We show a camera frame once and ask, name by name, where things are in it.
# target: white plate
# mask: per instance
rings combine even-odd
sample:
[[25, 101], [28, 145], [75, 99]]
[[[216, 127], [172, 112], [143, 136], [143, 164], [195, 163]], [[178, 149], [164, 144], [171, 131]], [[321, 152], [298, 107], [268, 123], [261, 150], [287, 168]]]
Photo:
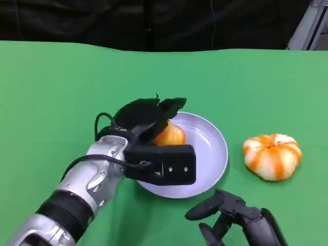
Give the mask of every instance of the white plate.
[[167, 198], [188, 198], [210, 189], [220, 180], [228, 163], [228, 147], [221, 132], [208, 120], [178, 112], [171, 120], [186, 134], [186, 144], [196, 152], [196, 182], [188, 186], [156, 186], [138, 181], [150, 192]]

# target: table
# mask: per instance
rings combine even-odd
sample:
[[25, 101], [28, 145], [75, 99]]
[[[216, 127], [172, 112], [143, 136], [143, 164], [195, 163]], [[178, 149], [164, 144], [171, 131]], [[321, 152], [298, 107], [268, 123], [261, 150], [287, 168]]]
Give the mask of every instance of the table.
[[[269, 208], [290, 245], [326, 245], [327, 52], [138, 53], [1, 42], [0, 54], [1, 245], [48, 198], [67, 165], [86, 153], [97, 113], [113, 114], [155, 93], [186, 97], [184, 110], [225, 136], [229, 168], [215, 187]], [[245, 167], [242, 144], [275, 132], [294, 136], [303, 159], [291, 179], [264, 182]], [[170, 200], [126, 179], [78, 245], [205, 245], [197, 222], [184, 214], [213, 191]], [[224, 241], [247, 244], [236, 225]]]

